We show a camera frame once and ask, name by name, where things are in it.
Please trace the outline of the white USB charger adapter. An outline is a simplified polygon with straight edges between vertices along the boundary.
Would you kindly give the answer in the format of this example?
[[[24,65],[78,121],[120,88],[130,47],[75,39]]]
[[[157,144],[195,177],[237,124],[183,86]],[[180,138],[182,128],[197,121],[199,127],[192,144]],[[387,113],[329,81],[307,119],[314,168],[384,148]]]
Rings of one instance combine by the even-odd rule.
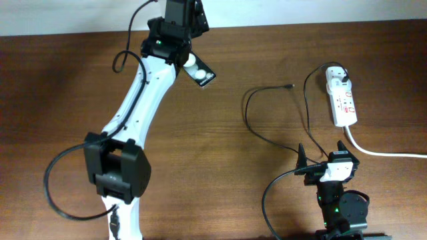
[[[352,82],[346,73],[346,70],[339,66],[333,66],[326,69],[326,89],[330,95],[335,93],[350,91]]]

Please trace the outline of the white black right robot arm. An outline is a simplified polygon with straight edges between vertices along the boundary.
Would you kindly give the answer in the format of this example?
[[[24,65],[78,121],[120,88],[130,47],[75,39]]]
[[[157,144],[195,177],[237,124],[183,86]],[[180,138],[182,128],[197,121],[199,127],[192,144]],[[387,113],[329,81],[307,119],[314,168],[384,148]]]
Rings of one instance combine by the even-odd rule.
[[[341,142],[338,150],[328,155],[328,160],[308,165],[304,147],[298,147],[296,175],[304,176],[304,185],[317,187],[316,198],[324,220],[325,229],[317,230],[317,239],[362,239],[368,226],[367,215],[370,198],[356,190],[345,190],[355,175],[360,161]]]

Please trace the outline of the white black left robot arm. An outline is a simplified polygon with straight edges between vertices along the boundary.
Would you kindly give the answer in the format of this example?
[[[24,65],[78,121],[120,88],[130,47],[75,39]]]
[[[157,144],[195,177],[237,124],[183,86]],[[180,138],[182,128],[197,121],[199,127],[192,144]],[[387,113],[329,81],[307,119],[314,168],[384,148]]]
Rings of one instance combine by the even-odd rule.
[[[151,177],[143,149],[163,96],[181,70],[200,87],[216,77],[191,49],[192,39],[209,31],[200,0],[167,1],[164,17],[147,24],[131,88],[102,132],[87,134],[83,148],[89,181],[107,209],[110,239],[143,237],[139,200]]]

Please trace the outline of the white power strip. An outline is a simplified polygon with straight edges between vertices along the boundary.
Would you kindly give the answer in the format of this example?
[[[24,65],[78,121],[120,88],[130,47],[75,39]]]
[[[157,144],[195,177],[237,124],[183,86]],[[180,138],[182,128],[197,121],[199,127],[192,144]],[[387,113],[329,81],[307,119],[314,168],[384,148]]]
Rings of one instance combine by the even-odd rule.
[[[357,122],[357,115],[352,90],[333,95],[329,94],[329,96],[334,125],[336,127],[345,127],[355,124]]]

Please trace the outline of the black Galaxy smartphone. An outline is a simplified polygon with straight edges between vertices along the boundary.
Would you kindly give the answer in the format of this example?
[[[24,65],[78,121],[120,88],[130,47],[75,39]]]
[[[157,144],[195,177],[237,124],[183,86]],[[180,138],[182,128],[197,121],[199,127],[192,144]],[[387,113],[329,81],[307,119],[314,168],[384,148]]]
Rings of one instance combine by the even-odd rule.
[[[201,88],[207,87],[217,77],[216,73],[193,51],[189,52],[189,57],[183,65],[183,70]]]

